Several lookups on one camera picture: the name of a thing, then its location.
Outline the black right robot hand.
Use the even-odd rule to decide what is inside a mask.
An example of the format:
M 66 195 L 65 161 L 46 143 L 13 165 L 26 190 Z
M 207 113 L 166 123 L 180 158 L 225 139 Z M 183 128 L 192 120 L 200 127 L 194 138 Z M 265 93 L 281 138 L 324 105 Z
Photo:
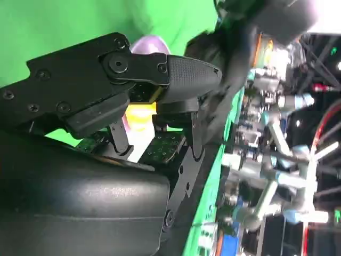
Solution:
M 1 254 L 154 255 L 205 157 L 221 71 L 112 33 L 1 88 Z

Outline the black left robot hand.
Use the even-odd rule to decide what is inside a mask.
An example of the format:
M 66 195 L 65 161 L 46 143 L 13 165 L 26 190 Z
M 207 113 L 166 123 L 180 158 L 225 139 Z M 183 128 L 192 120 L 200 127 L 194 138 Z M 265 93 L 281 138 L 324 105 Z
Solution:
M 202 109 L 210 114 L 244 85 L 256 56 L 258 35 L 287 46 L 318 20 L 316 1 L 215 1 L 214 6 L 219 18 L 214 31 L 196 36 L 185 50 L 187 56 L 222 71 L 220 86 L 201 98 Z

